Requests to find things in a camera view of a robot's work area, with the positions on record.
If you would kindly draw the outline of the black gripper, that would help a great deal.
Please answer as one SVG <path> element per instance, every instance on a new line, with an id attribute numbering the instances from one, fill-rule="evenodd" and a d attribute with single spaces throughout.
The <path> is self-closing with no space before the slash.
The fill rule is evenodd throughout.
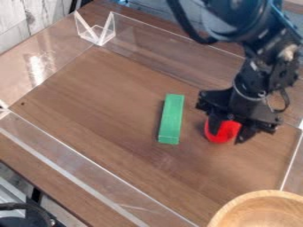
<path id="1" fill-rule="evenodd" d="M 274 134 L 282 124 L 282 117 L 264 98 L 247 99 L 235 88 L 202 90 L 196 108 L 208 114 L 208 131 L 216 135 L 224 121 L 239 122 L 235 144 L 243 144 L 258 133 Z"/>

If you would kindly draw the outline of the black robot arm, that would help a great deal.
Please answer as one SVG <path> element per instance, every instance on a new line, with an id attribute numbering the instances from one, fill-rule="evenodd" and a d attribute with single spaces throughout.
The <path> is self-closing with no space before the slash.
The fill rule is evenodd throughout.
<path id="1" fill-rule="evenodd" d="M 199 92 L 196 108 L 206 112 L 204 136 L 214 143 L 244 143 L 259 132 L 272 134 L 284 108 L 268 103 L 278 92 L 290 105 L 287 88 L 298 80 L 303 36 L 282 12 L 283 0 L 198 0 L 203 11 L 202 37 L 180 0 L 167 0 L 183 31 L 199 44 L 238 43 L 246 60 L 232 86 Z"/>

